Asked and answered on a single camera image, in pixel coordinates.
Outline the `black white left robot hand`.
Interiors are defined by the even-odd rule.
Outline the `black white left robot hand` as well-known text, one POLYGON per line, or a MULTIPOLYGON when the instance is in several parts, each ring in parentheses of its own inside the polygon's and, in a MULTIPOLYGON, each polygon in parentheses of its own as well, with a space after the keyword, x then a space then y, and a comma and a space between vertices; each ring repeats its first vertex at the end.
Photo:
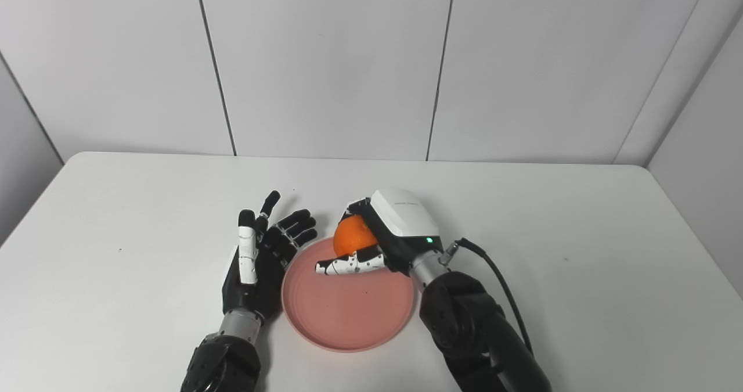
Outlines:
POLYGON ((269 225, 281 195, 271 191, 258 214, 244 209, 238 218, 238 246, 221 288, 222 312, 247 310, 265 322, 281 309, 287 267, 308 242, 318 237, 316 218, 307 209, 269 225))

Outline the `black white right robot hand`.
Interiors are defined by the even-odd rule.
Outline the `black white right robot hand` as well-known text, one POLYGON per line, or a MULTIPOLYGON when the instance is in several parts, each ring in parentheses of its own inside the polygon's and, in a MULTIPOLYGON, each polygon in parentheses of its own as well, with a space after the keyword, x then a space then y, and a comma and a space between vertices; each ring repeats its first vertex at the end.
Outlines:
POLYGON ((353 218, 369 229, 375 242, 314 266, 319 275, 360 275, 388 268, 427 286, 448 270, 441 262, 439 228, 420 200, 409 190, 382 188, 348 204, 339 221, 353 218))

